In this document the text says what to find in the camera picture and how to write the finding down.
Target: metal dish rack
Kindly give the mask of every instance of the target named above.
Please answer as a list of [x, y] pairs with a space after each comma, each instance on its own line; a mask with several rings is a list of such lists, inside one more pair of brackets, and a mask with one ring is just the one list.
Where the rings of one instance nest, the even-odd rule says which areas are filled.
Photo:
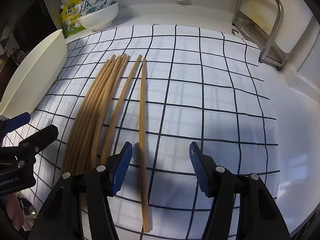
[[260, 63], [266, 63], [277, 68], [277, 70], [281, 70], [289, 57], [289, 53], [283, 52], [274, 42], [284, 16], [282, 3], [280, 0], [274, 1], [278, 7], [278, 13], [270, 35], [240, 11], [241, 0], [237, 0], [232, 25], [239, 30], [244, 38], [254, 42], [259, 47]]

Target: metal screw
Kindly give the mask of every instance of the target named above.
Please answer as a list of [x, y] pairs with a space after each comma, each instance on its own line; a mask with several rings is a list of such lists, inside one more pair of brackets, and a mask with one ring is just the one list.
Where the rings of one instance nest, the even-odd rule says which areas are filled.
[[28, 208], [28, 211], [29, 211], [29, 213], [30, 213], [31, 215], [35, 215], [35, 214], [36, 214], [36, 209], [35, 209], [34, 206], [30, 206], [30, 207]]
[[254, 180], [258, 180], [259, 179], [259, 176], [255, 173], [252, 173], [251, 176], [250, 176], [252, 179]]
[[71, 176], [70, 172], [65, 172], [65, 173], [62, 174], [62, 177], [63, 177], [64, 179], [67, 179], [67, 178], [69, 178], [70, 176]]
[[217, 167], [216, 167], [216, 171], [223, 173], [223, 172], [225, 171], [225, 168], [222, 167], [222, 166], [217, 166]]
[[23, 160], [18, 162], [18, 168], [21, 168], [23, 165], [24, 165], [24, 161]]
[[102, 171], [104, 171], [105, 169], [106, 169], [106, 167], [105, 167], [104, 165], [100, 165], [100, 166], [97, 167], [97, 171], [98, 171], [98, 172], [102, 172]]

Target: white bowl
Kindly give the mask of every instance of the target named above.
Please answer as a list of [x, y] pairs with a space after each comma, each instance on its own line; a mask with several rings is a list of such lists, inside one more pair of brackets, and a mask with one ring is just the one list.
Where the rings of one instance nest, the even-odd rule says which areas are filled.
[[118, 2], [99, 11], [79, 17], [79, 22], [86, 29], [100, 31], [109, 27], [119, 11]]
[[68, 56], [62, 30], [51, 33], [21, 62], [9, 81], [0, 102], [6, 118], [31, 114], [57, 79]]

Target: bundle of chopsticks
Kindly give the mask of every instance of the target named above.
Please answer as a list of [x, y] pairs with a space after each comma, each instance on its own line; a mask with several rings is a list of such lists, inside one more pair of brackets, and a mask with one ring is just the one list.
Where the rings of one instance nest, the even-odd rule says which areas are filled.
[[[61, 170], [62, 173], [70, 172], [72, 175], [84, 174], [87, 171], [94, 169], [99, 163], [101, 165], [106, 163], [107, 158], [111, 154], [116, 123], [118, 122], [124, 99], [128, 93], [132, 78], [137, 71], [141, 58], [142, 56], [139, 55], [121, 91], [104, 140], [101, 158], [98, 162], [98, 145], [103, 122], [130, 56], [123, 54], [116, 58], [115, 55], [112, 55], [112, 57], [102, 66], [87, 91], [73, 123], [67, 142], [67, 149]], [[146, 59], [143, 59], [139, 122], [140, 188], [143, 228], [144, 232], [149, 232], [148, 188], [145, 162], [145, 89]]]

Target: pair of chopsticks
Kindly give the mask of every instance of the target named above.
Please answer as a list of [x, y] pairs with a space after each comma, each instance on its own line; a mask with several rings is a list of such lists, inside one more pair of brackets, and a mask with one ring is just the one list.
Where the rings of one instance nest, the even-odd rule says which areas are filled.
[[[116, 105], [116, 109], [114, 110], [113, 116], [111, 118], [111, 122], [109, 125], [108, 133], [106, 136], [106, 140], [103, 145], [100, 164], [104, 165], [107, 161], [107, 158], [111, 154], [112, 149], [112, 141], [114, 136], [114, 131], [116, 128], [116, 122], [119, 119], [120, 110], [122, 108], [125, 96], [128, 93], [132, 78], [134, 73], [136, 72], [139, 62], [142, 56], [139, 55], [135, 64], [133, 65], [131, 72], [128, 76], [128, 79], [122, 89], [121, 95], [119, 97], [118, 103]], [[149, 213], [148, 213], [148, 186], [147, 186], [147, 166], [146, 166], [146, 148], [145, 148], [145, 108], [146, 108], [146, 59], [143, 59], [142, 62], [142, 72], [141, 72], [141, 87], [140, 87], [140, 113], [139, 113], [139, 151], [140, 151], [140, 190], [141, 190], [141, 207], [142, 207], [142, 220], [143, 220], [143, 230], [144, 232], [150, 232], [149, 225]]]

